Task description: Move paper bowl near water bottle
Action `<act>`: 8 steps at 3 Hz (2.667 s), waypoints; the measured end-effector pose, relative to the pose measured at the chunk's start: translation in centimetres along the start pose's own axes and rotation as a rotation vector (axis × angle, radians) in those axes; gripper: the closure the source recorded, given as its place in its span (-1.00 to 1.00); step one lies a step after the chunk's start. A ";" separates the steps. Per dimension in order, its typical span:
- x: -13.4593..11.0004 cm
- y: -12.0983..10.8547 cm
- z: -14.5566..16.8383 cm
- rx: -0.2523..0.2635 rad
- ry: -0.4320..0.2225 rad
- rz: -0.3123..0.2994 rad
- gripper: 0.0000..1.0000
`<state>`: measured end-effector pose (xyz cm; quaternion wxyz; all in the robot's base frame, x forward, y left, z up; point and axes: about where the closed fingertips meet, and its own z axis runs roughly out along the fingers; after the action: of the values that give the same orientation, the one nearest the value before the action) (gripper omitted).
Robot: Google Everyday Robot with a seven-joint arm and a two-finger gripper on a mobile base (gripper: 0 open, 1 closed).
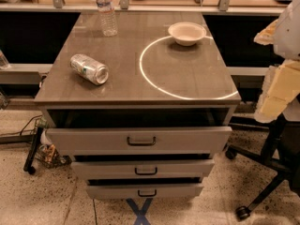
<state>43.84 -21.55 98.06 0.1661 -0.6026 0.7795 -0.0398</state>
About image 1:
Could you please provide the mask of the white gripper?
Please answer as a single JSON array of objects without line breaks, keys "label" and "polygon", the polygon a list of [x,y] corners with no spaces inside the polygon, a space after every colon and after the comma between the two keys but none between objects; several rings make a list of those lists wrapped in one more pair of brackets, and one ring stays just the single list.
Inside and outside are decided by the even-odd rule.
[{"label": "white gripper", "polygon": [[274,53],[286,59],[267,70],[254,113],[256,121],[270,123],[300,94],[300,62],[294,61],[300,59],[300,0],[292,0],[278,20],[268,24],[254,41],[274,43]]}]

